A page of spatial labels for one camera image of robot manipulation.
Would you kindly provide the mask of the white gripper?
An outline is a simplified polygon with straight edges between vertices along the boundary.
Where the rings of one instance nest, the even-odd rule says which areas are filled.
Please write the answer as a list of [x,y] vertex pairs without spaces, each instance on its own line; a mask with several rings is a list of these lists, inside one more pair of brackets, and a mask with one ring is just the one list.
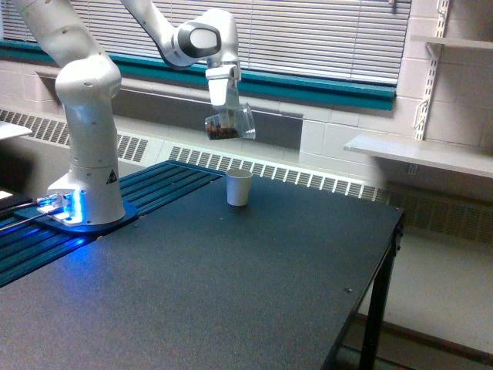
[[240,68],[235,64],[226,64],[206,70],[206,79],[213,108],[222,110],[222,127],[233,127],[236,109],[240,106],[238,82]]

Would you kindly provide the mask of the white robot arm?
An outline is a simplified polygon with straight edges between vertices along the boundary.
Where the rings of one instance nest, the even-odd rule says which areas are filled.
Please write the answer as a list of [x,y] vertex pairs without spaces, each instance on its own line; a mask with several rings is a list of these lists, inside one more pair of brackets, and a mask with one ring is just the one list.
[[[125,8],[174,69],[207,64],[210,102],[216,114],[206,120],[210,139],[234,135],[243,112],[238,36],[234,17],[213,8],[173,26],[151,1],[126,1]],[[55,91],[69,128],[69,171],[48,189],[53,202],[40,207],[68,227],[110,224],[124,218],[119,187],[117,132],[112,101],[121,88],[117,65],[91,36],[67,1],[17,1],[15,8],[37,43],[58,64]]]

